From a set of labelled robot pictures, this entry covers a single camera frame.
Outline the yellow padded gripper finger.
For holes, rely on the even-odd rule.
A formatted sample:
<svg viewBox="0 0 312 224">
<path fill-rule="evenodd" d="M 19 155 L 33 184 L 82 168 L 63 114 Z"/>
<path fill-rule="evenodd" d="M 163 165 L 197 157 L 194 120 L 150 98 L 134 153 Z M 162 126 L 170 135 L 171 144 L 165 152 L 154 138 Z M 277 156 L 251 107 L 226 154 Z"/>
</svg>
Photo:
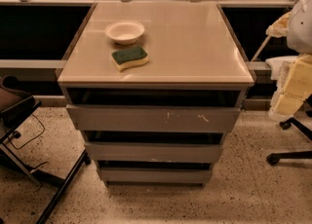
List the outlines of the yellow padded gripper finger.
<svg viewBox="0 0 312 224">
<path fill-rule="evenodd" d="M 266 34 L 275 38 L 286 37 L 288 35 L 288 23 L 290 14 L 290 12 L 287 12 L 283 14 L 280 18 L 275 20 L 266 29 Z"/>
<path fill-rule="evenodd" d="M 277 91 L 273 93 L 269 117 L 286 121 L 312 94 L 312 56 L 300 55 L 294 61 L 284 61 L 280 67 Z"/>
</svg>

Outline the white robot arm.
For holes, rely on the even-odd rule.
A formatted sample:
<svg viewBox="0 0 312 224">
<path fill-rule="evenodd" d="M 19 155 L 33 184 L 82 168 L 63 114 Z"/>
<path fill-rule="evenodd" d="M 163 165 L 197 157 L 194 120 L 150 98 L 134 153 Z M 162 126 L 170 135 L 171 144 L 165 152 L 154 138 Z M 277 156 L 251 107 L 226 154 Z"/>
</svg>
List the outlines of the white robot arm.
<svg viewBox="0 0 312 224">
<path fill-rule="evenodd" d="M 289 13 L 266 29 L 266 34 L 286 36 L 288 47 L 298 52 L 295 61 L 282 64 L 277 91 L 270 102 L 270 118 L 284 122 L 312 94 L 312 0 L 298 0 Z"/>
</svg>

